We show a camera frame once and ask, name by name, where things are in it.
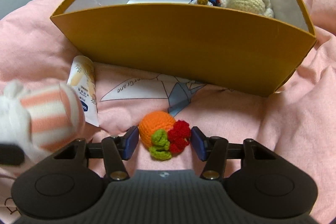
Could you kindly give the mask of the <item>white black plush cat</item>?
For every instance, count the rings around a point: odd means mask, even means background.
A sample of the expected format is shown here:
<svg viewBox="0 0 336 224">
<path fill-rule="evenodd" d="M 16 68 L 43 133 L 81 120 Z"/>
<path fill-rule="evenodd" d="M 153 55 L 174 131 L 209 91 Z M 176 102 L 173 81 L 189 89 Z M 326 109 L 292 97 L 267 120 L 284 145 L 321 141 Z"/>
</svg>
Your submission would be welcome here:
<svg viewBox="0 0 336 224">
<path fill-rule="evenodd" d="M 67 84 L 28 90 L 13 80 L 3 90 L 1 143 L 18 145 L 33 162 L 76 139 L 84 127 L 82 104 Z"/>
</svg>

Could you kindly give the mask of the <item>orange crochet fruit keychain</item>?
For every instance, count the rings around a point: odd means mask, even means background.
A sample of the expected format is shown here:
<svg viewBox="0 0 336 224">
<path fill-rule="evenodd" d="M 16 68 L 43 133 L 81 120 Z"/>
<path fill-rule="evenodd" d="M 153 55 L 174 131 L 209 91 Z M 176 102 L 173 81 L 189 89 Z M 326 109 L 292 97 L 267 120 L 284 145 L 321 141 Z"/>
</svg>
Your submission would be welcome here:
<svg viewBox="0 0 336 224">
<path fill-rule="evenodd" d="M 163 111 L 147 114 L 138 129 L 143 145 L 155 160 L 169 160 L 190 144 L 190 125 Z"/>
</svg>

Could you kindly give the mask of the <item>white hand cream tube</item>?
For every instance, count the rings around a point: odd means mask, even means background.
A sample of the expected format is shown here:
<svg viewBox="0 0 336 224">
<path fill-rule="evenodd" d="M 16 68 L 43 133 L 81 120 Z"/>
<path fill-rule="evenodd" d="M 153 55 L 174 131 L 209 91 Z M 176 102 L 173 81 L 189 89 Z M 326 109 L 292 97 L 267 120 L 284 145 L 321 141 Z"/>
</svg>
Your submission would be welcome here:
<svg viewBox="0 0 336 224">
<path fill-rule="evenodd" d="M 67 84 L 74 89 L 81 102 L 85 121 L 98 127 L 95 70 L 88 57 L 80 55 L 73 59 Z"/>
</svg>

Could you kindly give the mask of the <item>large orange cardboard box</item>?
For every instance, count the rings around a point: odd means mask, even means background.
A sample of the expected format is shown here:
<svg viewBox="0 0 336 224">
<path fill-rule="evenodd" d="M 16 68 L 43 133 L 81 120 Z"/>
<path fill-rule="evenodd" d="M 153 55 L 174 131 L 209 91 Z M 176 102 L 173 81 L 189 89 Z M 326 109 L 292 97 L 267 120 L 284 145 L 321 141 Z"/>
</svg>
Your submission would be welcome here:
<svg viewBox="0 0 336 224">
<path fill-rule="evenodd" d="M 52 22 L 100 63 L 274 93 L 313 48 L 303 0 L 270 0 L 274 17 L 190 0 L 64 0 Z"/>
</svg>

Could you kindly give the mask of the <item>paper crane print card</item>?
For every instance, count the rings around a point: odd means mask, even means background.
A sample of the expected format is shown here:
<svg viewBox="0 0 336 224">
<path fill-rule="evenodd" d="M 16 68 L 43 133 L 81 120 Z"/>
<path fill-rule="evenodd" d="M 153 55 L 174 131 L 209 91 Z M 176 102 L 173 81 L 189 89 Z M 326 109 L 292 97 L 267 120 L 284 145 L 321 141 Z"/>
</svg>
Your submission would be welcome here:
<svg viewBox="0 0 336 224">
<path fill-rule="evenodd" d="M 167 100 L 167 112 L 176 116 L 191 103 L 197 91 L 206 85 L 194 80 L 159 74 L 152 79 L 133 77 L 118 84 L 102 96 L 101 102 L 115 100 Z"/>
</svg>

